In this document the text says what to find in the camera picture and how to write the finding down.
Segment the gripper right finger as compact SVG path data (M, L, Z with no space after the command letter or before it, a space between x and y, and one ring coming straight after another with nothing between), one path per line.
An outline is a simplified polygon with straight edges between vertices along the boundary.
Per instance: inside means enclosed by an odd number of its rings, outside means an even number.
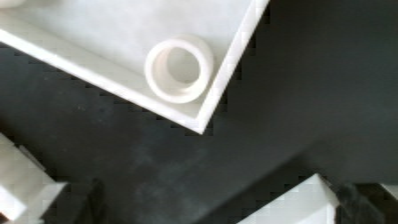
M336 196L336 224L398 224L398 184L345 184Z

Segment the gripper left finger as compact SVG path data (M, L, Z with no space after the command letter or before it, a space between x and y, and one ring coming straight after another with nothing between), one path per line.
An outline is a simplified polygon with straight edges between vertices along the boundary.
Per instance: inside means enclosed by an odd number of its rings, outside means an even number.
M41 220L44 224L108 224L105 185L98 179L66 185Z

